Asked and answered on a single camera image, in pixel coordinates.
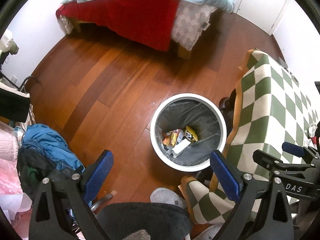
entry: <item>white wall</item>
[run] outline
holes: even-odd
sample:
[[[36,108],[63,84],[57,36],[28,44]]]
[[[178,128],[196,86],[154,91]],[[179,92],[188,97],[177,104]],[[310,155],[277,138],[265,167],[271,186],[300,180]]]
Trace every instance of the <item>white wall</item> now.
[[[274,31],[289,70],[320,113],[320,94],[314,84],[320,81],[320,34],[295,0],[291,0]]]
[[[28,0],[10,23],[8,29],[19,47],[9,55],[2,72],[17,85],[34,71],[44,56],[60,41],[65,32],[55,16],[62,0]]]

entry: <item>slipper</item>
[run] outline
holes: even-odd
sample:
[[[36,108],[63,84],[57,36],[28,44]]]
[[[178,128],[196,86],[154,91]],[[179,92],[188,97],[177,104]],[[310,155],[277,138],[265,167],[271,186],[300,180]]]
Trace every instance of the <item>slipper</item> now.
[[[196,238],[193,240],[212,240],[214,236],[218,233],[223,224],[217,224],[209,226],[206,230],[202,231]]]
[[[150,195],[150,201],[151,203],[167,203],[183,209],[187,207],[186,200],[165,187],[156,188]]]

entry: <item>white door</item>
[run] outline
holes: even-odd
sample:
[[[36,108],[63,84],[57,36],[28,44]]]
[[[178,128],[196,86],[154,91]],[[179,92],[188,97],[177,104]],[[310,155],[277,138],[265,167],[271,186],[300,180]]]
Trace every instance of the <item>white door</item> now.
[[[237,14],[271,35],[289,0],[241,0]]]

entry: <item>trash can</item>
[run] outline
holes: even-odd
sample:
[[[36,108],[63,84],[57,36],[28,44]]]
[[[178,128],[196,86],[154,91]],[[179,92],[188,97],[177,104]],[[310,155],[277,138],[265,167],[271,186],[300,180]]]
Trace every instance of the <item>trash can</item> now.
[[[176,158],[164,148],[164,133],[190,126],[198,141],[192,142]],[[222,152],[227,139],[225,121],[219,109],[207,98],[179,94],[168,98],[155,111],[150,127],[152,146],[160,159],[179,171],[200,171],[210,165],[210,153]]]

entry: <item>clothes pile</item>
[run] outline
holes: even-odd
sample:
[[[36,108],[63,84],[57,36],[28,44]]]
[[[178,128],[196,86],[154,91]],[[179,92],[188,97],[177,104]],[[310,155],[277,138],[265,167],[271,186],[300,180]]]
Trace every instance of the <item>clothes pile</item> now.
[[[31,205],[42,179],[67,179],[84,166],[55,130],[19,125],[0,122],[0,206],[20,237],[28,239]]]

